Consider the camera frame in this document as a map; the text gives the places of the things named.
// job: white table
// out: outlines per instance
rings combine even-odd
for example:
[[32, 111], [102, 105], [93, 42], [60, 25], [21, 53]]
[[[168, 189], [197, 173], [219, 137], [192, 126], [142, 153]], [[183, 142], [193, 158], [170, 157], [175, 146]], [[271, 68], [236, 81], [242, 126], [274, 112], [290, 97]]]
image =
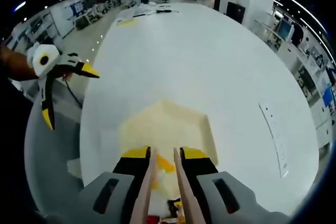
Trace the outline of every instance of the white table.
[[[293, 75], [253, 33], [197, 4], [170, 4], [179, 13], [113, 23], [94, 63], [83, 104], [80, 158], [84, 185], [113, 171], [119, 126], [162, 99], [208, 115], [219, 171], [252, 189], [269, 211], [291, 214], [318, 170], [318, 143], [309, 106]], [[285, 139], [289, 173], [280, 178], [274, 142], [259, 108], [273, 104]]]

